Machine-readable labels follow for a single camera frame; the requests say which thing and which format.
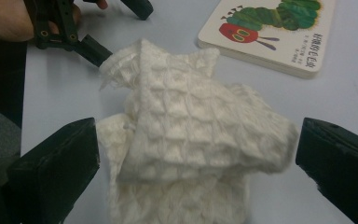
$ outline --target book cover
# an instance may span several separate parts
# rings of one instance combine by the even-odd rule
[[[202,48],[290,75],[321,69],[336,0],[221,0],[199,33]]]

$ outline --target gray table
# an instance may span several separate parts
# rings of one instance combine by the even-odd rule
[[[155,12],[138,21],[121,3],[100,11],[78,2],[83,10],[80,35],[90,34],[112,51],[139,38],[175,54],[198,50],[197,35],[218,0],[151,0]],[[324,66],[306,80],[221,56],[216,76],[224,83],[244,83],[260,92],[272,108],[300,130],[305,117],[333,122],[358,134],[358,2],[337,1]],[[123,111],[126,89],[100,91],[96,67],[75,53],[28,47],[21,153],[63,125],[88,117],[103,119]],[[109,223],[107,160],[76,202],[65,223]],[[250,224],[351,223],[316,189],[295,164],[280,175],[253,176]]]

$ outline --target caterpillar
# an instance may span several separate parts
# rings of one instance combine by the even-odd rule
[[[320,8],[319,0],[282,0],[274,9],[239,6],[232,8],[228,12],[228,17],[222,17],[227,23],[222,24],[219,31],[232,41],[240,43],[256,41],[275,50],[272,45],[258,40],[263,38],[279,41],[279,38],[258,36],[258,31],[263,26],[269,25],[289,31],[309,29],[315,24]]]

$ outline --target white textured fabric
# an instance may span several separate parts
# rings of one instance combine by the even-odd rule
[[[218,56],[140,40],[101,65],[104,85],[132,89],[125,114],[97,124],[113,223],[242,223],[248,175],[290,163],[295,126],[251,88],[213,80]]]

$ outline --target cloth fold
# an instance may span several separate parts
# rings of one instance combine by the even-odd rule
[[[124,114],[97,123],[113,223],[242,223],[249,174],[289,165],[295,125],[250,87],[214,80],[218,57],[140,40],[101,65],[103,86],[132,89]]]

